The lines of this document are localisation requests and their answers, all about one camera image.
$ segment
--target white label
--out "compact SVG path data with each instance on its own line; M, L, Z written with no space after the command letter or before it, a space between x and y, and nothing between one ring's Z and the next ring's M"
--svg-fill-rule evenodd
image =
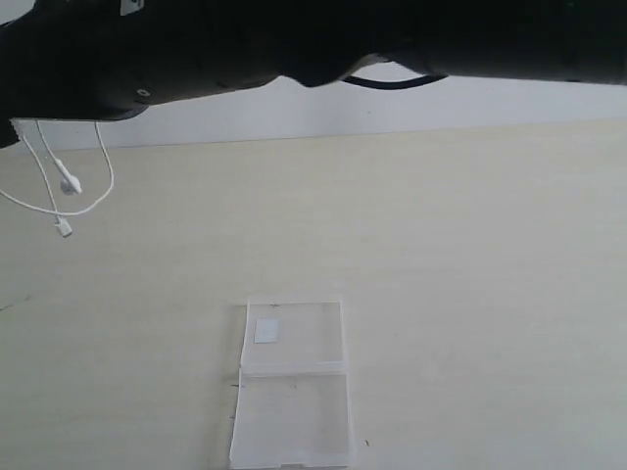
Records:
M269 345L278 342L278 319L257 320L255 325L255 344Z
M125 17L144 8L145 0L121 0L120 15Z

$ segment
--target clear plastic box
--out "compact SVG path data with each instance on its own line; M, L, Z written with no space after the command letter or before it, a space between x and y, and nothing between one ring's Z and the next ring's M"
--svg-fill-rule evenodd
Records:
M355 461L339 299L250 299L232 469L348 467Z

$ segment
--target wall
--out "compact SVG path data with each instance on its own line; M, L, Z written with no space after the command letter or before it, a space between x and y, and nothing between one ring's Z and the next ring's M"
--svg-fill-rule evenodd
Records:
M68 241L0 202L0 468L224 469L241 305L307 290L346 297L361 470L626 468L626 125L118 150Z
M0 22L30 4L3 0ZM389 80L411 76L394 66L363 73ZM627 93L618 87L455 78L386 93L345 84L309 90L280 79L263 89L155 108L107 126L105 137L114 147L133 147L626 118L625 110ZM87 124L51 123L46 129L55 148L96 146Z

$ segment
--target black cable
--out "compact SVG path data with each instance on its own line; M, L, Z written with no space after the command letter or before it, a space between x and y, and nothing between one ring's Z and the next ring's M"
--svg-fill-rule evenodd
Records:
M363 88L371 88L373 90L408 90L417 88L418 86L430 85L436 81L444 80L446 76L426 75L419 78L413 78L406 81L376 81L367 78L359 78L358 76L349 76L344 78L344 82L350 85L361 86Z

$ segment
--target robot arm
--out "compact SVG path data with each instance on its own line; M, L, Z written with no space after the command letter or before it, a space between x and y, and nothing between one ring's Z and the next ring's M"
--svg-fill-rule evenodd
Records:
M172 101L305 86L394 61L418 73L625 83L624 0L37 0L0 26L11 118L120 120Z

